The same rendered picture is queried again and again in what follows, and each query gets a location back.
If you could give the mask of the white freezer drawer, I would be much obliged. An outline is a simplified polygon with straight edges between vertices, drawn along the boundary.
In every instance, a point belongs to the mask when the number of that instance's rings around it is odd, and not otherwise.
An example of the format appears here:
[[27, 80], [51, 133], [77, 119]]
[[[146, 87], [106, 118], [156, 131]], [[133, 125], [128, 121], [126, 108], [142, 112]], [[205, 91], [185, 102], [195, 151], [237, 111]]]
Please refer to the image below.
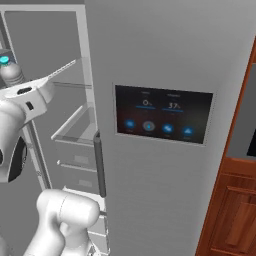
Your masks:
[[99, 185], [97, 172], [80, 166], [74, 166], [57, 161], [64, 179], [64, 185], [73, 190], [98, 194]]

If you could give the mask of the grey fridge door with screen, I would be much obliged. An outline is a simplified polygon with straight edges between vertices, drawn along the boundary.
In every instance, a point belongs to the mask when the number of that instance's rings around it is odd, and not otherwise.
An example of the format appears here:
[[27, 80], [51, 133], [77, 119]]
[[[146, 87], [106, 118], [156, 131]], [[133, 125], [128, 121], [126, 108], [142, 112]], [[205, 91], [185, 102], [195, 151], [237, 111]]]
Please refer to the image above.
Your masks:
[[[256, 36], [256, 0], [85, 0], [111, 256], [195, 256]], [[201, 145], [120, 134], [114, 88], [210, 92]]]

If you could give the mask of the clear water bottle cyan cap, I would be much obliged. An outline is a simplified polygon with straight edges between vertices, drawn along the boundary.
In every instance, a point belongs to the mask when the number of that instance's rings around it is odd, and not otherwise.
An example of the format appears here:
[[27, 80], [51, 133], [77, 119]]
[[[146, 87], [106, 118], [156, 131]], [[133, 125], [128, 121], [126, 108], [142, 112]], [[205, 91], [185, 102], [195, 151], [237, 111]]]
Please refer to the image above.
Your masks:
[[11, 62], [8, 56], [0, 57], [0, 76], [7, 87], [12, 87], [25, 82], [20, 66]]

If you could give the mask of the clear glass freezer shelf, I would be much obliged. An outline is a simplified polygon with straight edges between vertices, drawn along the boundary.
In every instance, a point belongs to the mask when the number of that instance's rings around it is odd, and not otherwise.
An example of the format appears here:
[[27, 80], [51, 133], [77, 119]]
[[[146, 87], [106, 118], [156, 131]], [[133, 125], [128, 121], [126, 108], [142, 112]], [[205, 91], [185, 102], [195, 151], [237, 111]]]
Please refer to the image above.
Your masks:
[[91, 87], [92, 77], [89, 58], [78, 59], [73, 65], [53, 77], [51, 81], [57, 85]]
[[85, 103], [61, 125], [51, 139], [92, 144], [97, 131], [94, 104]]

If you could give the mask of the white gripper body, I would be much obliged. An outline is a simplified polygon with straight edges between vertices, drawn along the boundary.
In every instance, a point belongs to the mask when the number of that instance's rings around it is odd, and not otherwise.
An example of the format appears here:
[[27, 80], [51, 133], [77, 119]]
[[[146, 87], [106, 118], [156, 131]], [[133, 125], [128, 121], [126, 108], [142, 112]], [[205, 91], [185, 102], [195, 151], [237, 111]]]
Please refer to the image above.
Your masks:
[[51, 82], [48, 77], [36, 79], [23, 84], [0, 90], [0, 99], [14, 98], [32, 92], [39, 92], [44, 99], [51, 98]]

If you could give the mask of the brown wooden cabinet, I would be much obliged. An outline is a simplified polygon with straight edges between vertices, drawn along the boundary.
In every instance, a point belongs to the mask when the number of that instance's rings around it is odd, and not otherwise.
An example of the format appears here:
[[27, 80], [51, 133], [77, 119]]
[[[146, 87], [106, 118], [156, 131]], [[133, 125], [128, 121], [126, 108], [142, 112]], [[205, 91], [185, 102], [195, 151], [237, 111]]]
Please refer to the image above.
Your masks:
[[195, 256], [256, 256], [256, 38]]

